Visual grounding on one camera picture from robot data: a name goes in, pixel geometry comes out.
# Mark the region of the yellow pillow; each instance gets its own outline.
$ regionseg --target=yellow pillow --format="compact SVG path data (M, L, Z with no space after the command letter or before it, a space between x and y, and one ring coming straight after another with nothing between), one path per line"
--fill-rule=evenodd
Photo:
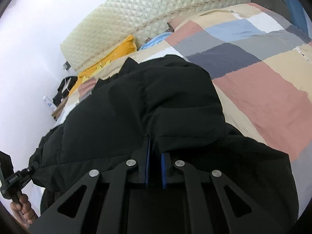
M91 76L97 74L105 65L109 64L113 60L123 57L127 54L131 54L137 51L135 45L135 38L129 35L119 46L117 46L113 51L111 51L102 60L98 61L96 64L88 67L84 71L78 74L78 80L71 88L69 96L85 81L87 81Z

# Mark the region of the silver screw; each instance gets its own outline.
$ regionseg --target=silver screw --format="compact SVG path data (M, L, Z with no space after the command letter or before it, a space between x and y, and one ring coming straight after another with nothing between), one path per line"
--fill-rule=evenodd
M99 175L99 171L98 170L91 170L91 171L89 171L89 175L91 177L96 177L97 175Z
M221 171L219 170L213 170L212 174L214 177L220 177L222 175Z
M184 161L182 161L182 160L178 160L178 161L176 161L174 164L175 164L177 167L182 167L182 166L185 165Z
M134 166L136 164L136 161L133 160L133 159L129 159L127 162L126 162L126 165L128 166Z

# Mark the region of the white bottle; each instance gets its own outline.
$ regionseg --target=white bottle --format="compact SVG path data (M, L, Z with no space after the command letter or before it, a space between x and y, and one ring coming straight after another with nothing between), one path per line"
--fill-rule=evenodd
M57 109L57 106L54 105L54 103L46 95L43 95L43 101L46 102L46 104L50 106L53 111Z

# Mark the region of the blue quilt square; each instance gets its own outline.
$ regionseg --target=blue quilt square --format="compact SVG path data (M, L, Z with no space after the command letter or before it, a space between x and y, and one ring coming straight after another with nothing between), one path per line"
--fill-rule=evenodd
M265 34L260 31L247 19L238 19L230 22L225 22L205 29L210 35L223 40L231 42L235 40L242 40L253 35Z
M223 43L202 53L188 56L187 59L205 69L211 79L219 78L261 61L231 43Z

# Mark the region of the finger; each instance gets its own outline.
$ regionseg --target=finger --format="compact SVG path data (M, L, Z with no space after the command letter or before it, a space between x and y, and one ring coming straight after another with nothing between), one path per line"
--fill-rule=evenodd
M12 211L18 211L18 210L21 210L21 205L16 202L11 202L10 208Z
M26 214L26 213L29 212L31 209L32 209L32 204L31 204L29 201L27 201L26 203L23 203L23 207L22 207L22 209L21 209L21 212L22 212L23 214Z
M37 218L38 218L38 216L35 215L32 219L28 220L27 222L28 222L29 224L33 224L34 221L35 221Z
M22 203L22 204L24 204L24 203L26 203L28 201L28 196L27 196L27 194L22 194L21 195L21 197L20 197L20 202Z
M24 224L24 220L21 217L21 215L19 214L18 211L13 210L13 215L15 216L16 220L20 223L20 224Z
M28 213L24 214L26 220L30 220L35 216L35 211L32 209Z

